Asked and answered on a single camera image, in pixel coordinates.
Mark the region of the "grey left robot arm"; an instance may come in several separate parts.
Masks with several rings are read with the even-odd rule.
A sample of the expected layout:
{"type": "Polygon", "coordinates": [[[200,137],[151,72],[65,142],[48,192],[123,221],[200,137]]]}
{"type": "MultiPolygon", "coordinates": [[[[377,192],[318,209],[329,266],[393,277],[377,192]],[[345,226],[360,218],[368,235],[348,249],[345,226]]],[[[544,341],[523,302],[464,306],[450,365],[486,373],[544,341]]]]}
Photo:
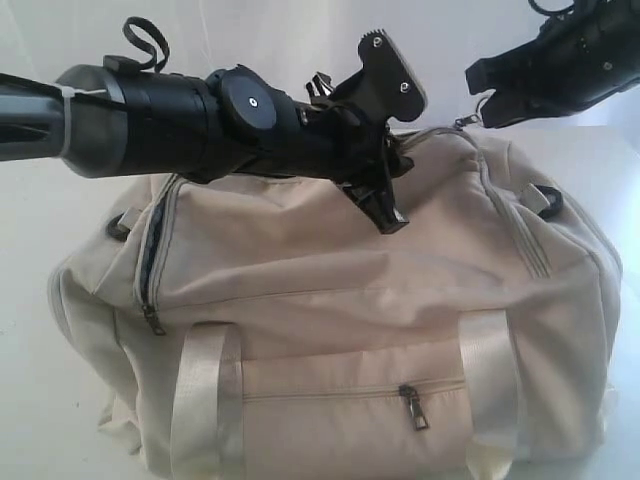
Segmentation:
{"type": "Polygon", "coordinates": [[[392,182],[413,162],[389,121],[416,120],[427,96],[384,31],[361,38],[362,66],[342,83],[316,74],[305,102],[243,65],[203,79],[165,73],[166,51],[159,42],[144,63],[108,55],[53,84],[3,75],[2,160],[60,158],[86,178],[324,179],[380,232],[405,226],[392,182]]]}

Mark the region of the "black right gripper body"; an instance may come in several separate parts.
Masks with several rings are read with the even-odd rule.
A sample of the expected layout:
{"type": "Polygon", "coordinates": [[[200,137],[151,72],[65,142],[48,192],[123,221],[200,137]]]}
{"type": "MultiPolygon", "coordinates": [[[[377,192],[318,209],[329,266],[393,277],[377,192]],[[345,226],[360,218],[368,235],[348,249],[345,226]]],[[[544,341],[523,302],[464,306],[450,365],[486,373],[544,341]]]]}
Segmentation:
{"type": "Polygon", "coordinates": [[[528,114],[574,115],[639,83],[637,1],[529,6],[546,21],[527,54],[528,114]]]}

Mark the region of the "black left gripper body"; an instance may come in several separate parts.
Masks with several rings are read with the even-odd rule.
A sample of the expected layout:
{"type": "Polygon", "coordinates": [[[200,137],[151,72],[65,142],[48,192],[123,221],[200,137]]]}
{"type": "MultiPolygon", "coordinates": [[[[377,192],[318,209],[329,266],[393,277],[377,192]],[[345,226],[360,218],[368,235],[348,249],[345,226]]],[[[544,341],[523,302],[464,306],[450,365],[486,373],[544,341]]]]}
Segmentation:
{"type": "Polygon", "coordinates": [[[309,100],[299,102],[250,69],[227,72],[219,100],[236,149],[232,171],[323,179],[354,197],[391,197],[392,181],[414,166],[388,125],[409,100],[384,99],[364,69],[337,86],[328,81],[316,73],[307,84],[309,100]]]}

